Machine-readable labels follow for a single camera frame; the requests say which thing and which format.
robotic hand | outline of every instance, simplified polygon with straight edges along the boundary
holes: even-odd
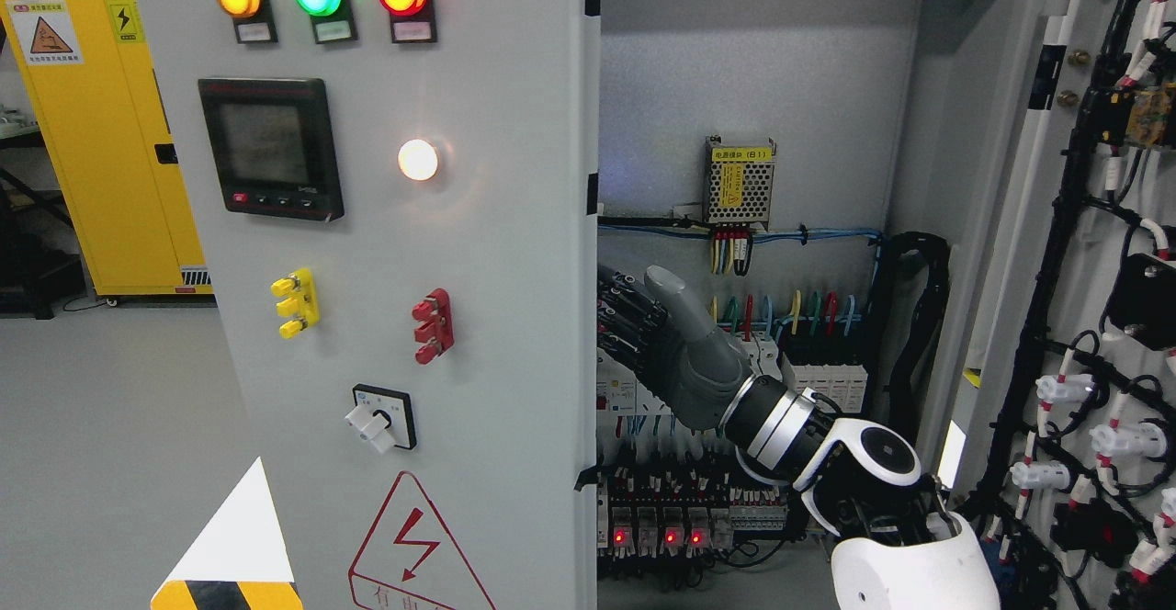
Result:
[[[801,494],[840,539],[831,564],[843,610],[1000,606],[974,531],[946,510],[910,444],[864,418],[822,413],[810,389],[756,378],[671,272],[649,267],[644,288],[650,296],[633,276],[600,268],[597,346],[683,424],[722,427],[753,477]]]

gray floor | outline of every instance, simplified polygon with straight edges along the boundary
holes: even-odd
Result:
[[[146,609],[255,458],[216,309],[0,320],[0,609]]]

triangle warning sticker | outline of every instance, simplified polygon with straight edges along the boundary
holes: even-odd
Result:
[[[496,610],[425,488],[400,472],[348,571],[367,610]]]
[[[62,40],[58,32],[49,27],[44,16],[36,19],[36,29],[33,32],[33,46],[29,54],[72,54],[73,48]]]

black and yellow hazard stripe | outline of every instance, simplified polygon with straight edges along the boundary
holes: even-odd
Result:
[[[294,583],[168,581],[152,610],[302,610]]]

yellow safety cabinet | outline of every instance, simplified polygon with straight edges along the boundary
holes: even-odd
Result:
[[[100,296],[211,293],[135,0],[5,0]]]

